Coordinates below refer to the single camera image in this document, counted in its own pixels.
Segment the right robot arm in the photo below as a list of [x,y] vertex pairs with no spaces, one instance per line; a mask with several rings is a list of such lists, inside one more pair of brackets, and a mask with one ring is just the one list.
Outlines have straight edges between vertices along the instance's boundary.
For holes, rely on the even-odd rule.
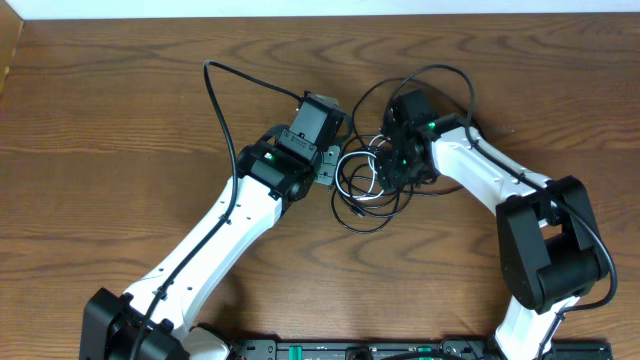
[[381,133],[391,143],[376,162],[385,190],[446,176],[495,215],[512,298],[493,336],[493,355],[535,359],[548,353],[565,314],[611,271],[584,185],[521,166],[465,116],[435,112],[419,89],[391,101]]

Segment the cardboard panel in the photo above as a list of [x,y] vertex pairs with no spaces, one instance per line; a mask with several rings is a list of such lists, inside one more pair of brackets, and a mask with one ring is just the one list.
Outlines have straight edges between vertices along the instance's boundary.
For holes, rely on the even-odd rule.
[[6,0],[1,0],[0,11],[0,90],[4,92],[10,66],[22,34],[24,21]]

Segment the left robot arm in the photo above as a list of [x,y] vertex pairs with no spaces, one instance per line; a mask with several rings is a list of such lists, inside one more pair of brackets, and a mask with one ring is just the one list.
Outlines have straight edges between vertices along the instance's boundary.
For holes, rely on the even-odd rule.
[[293,123],[277,126],[237,160],[211,209],[152,271],[117,296],[100,289],[84,309],[82,359],[228,359],[230,345],[194,320],[242,253],[315,182],[330,184],[337,100],[308,93]]

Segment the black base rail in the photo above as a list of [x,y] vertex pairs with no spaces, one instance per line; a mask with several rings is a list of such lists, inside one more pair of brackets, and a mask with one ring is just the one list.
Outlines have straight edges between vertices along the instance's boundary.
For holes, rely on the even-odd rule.
[[503,343],[492,336],[447,337],[417,342],[284,341],[275,338],[238,340],[231,360],[357,359],[565,359],[613,360],[611,345],[601,341],[552,341],[537,345]]

